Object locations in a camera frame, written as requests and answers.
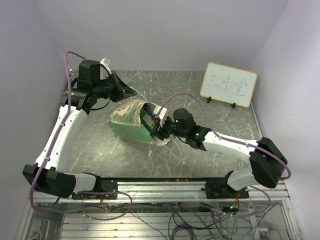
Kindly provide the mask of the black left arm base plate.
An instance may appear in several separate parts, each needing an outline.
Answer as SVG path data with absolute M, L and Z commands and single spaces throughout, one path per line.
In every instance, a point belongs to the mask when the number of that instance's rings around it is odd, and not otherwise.
M 114 180 L 108 180 L 106 178 L 102 178 L 100 183 L 97 183 L 93 190 L 90 192 L 97 192 L 97 193 L 105 193 L 108 192 L 109 194 L 105 194 L 102 196 L 101 194 L 87 194 L 87 193 L 73 193 L 71 198 L 73 200 L 100 200 L 102 197 L 106 200 L 115 200 L 117 198 L 118 191 L 118 184 Z

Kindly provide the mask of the green Fox's candy packet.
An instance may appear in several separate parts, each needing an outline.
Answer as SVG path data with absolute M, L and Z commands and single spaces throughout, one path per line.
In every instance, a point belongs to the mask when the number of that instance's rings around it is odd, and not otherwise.
M 153 137 L 155 135 L 154 133 L 155 121 L 154 121 L 154 115 L 151 112 L 150 106 L 147 104 L 144 104 L 140 109 L 139 116 L 140 116 L 141 123 L 149 131 L 150 136 Z

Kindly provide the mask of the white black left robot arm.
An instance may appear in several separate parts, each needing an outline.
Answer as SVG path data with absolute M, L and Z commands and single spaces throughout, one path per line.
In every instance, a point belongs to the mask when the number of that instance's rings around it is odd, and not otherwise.
M 110 70 L 109 64 L 107 57 L 101 61 L 85 59 L 78 66 L 78 76 L 68 81 L 48 142 L 34 164 L 22 170 L 33 190 L 64 199 L 81 191 L 91 199 L 101 195 L 101 177 L 69 174 L 67 161 L 76 135 L 99 99 L 117 103 L 137 94 Z

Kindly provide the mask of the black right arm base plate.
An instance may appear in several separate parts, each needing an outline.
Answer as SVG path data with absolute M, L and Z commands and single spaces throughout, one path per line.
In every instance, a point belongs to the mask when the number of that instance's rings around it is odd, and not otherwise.
M 222 178 L 213 178 L 206 181 L 204 187 L 200 189 L 205 192 L 207 199 L 248 199 L 249 192 L 247 188 L 234 190 L 229 187 Z

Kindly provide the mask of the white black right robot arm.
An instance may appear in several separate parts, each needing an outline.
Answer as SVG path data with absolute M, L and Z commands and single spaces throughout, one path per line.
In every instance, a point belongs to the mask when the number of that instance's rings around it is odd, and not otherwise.
M 162 107 L 153 112 L 153 131 L 160 140 L 171 136 L 184 138 L 185 144 L 193 149 L 219 152 L 249 163 L 246 168 L 228 172 L 213 194 L 231 198 L 253 185 L 274 189 L 288 168 L 288 161 L 269 138 L 244 140 L 215 132 L 196 124 L 193 115 L 184 108 L 175 110 L 173 117 L 165 116 L 166 109 Z

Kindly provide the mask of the green printed paper bag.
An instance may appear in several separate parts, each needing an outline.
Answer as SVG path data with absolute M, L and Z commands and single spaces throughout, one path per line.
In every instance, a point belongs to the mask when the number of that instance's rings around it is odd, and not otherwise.
M 141 123 L 140 110 L 144 104 L 149 105 L 153 113 L 155 103 L 140 99 L 128 100 L 116 108 L 108 117 L 108 126 L 118 138 L 156 146 L 167 145 L 170 141 L 169 139 L 162 141 L 155 135 L 153 137 L 150 136 L 149 131 Z M 156 121 L 159 119 L 154 114 L 153 116 L 156 124 Z

